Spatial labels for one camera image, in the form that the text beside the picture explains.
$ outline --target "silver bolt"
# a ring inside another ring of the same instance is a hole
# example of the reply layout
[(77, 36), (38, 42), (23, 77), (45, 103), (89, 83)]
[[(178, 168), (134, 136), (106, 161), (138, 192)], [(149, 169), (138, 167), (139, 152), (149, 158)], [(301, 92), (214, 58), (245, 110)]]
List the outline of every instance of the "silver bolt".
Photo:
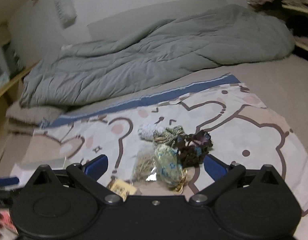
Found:
[(160, 204), (160, 201), (158, 201), (158, 200), (153, 200), (153, 201), (152, 201), (152, 204), (153, 204), (154, 206), (158, 206), (158, 205)]
[(121, 197), (116, 194), (111, 194), (111, 195), (107, 195), (104, 199), (107, 203), (113, 204), (113, 203), (119, 202)]
[(194, 200), (196, 203), (201, 203), (201, 202), (208, 200), (208, 197), (203, 194), (196, 194), (192, 196), (192, 200)]

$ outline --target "red packet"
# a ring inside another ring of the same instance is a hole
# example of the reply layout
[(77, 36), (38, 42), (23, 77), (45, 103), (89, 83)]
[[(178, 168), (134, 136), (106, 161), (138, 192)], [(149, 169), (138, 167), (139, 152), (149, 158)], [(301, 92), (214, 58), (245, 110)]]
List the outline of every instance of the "red packet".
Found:
[(0, 210), (0, 213), (3, 216), (3, 218), (0, 219), (0, 224), (3, 225), (6, 229), (18, 235), (18, 231), (12, 223), (10, 212), (8, 210)]

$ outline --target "brown dot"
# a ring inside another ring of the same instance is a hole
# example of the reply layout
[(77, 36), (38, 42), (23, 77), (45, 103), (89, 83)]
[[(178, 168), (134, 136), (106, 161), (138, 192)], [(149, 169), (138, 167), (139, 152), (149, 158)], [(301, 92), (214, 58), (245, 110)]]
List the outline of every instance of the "brown dot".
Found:
[(248, 157), (250, 155), (250, 151), (243, 150), (242, 154), (243, 154), (244, 157)]

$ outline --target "white wall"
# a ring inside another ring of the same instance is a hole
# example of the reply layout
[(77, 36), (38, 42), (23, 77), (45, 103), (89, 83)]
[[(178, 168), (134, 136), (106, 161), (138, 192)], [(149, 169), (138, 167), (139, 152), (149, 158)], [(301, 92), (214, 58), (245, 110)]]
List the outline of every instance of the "white wall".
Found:
[[(150, 4), (175, 0), (74, 0), (76, 23), (63, 29), (57, 19), (53, 0), (26, 2), (11, 17), (9, 30), (16, 51), (27, 65), (40, 60), (52, 48), (89, 41), (87, 25), (114, 14)], [(227, 0), (246, 5), (246, 0)]]

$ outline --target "blue object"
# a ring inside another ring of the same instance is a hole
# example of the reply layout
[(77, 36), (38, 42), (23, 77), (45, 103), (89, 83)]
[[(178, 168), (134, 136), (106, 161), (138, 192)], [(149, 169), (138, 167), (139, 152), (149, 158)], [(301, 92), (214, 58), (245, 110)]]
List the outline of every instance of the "blue object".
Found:
[(204, 169), (215, 181), (223, 177), (228, 172), (228, 165), (208, 154), (204, 158)]
[(92, 161), (86, 163), (83, 166), (83, 172), (93, 178), (98, 180), (106, 171), (109, 166), (109, 160), (106, 155), (100, 155), (99, 157), (93, 159)]
[(16, 184), (19, 184), (19, 182), (20, 180), (18, 177), (3, 178), (3, 179), (0, 179), (0, 187), (16, 185)]

